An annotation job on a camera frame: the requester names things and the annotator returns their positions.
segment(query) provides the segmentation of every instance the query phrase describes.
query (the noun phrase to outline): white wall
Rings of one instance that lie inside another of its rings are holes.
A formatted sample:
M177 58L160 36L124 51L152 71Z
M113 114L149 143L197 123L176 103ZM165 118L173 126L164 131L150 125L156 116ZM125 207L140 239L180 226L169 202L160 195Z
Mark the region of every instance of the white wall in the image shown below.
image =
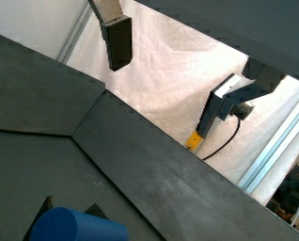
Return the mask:
M56 58L86 0L0 0L0 34Z

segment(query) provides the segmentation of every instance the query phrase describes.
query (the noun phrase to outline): yellow label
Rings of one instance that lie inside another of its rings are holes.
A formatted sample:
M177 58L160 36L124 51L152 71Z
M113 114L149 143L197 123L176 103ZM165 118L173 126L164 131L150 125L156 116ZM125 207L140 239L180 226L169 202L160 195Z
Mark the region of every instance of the yellow label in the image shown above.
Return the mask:
M197 149L201 141L202 141L202 137L200 137L197 132L194 131L190 137L186 139L184 143L184 147L193 152Z

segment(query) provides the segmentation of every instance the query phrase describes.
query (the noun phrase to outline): black cable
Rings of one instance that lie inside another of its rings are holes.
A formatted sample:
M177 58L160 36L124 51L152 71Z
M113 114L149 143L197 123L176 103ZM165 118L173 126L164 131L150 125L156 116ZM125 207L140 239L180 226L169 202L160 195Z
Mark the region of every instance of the black cable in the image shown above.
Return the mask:
M238 129L240 129L240 119L237 118L237 125L236 125L236 129L234 129L234 133L233 135L230 136L229 140L224 143L224 145L212 153L209 154L204 159L202 161L205 161L209 157L212 157L225 146L226 144L230 142L230 140L233 139L233 137L236 136L237 132L238 132Z

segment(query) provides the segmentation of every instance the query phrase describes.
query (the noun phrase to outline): white backdrop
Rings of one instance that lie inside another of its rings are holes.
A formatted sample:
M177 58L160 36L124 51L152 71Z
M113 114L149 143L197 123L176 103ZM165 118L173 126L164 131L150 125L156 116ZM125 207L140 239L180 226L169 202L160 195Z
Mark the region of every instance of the white backdrop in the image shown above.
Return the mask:
M86 0L0 0L0 34L56 58Z
M240 74L246 56L204 34L170 20L133 0L120 0L133 19L133 60L112 72L94 14L86 23L68 65L106 84L106 89L132 106L180 144L190 135L209 90L232 73ZM254 100L256 108L238 135L206 164L237 183L299 101L299 81L286 77L274 92ZM228 118L202 143L202 158L228 140L236 119ZM280 158L281 164L252 195L265 204L299 153L299 139Z

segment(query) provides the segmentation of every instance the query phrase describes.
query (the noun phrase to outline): blue cup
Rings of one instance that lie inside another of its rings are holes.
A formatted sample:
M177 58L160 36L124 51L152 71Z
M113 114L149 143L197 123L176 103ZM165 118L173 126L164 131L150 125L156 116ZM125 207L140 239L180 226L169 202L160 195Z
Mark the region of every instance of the blue cup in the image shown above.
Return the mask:
M36 221L30 241L128 241L128 232L110 220L56 207Z

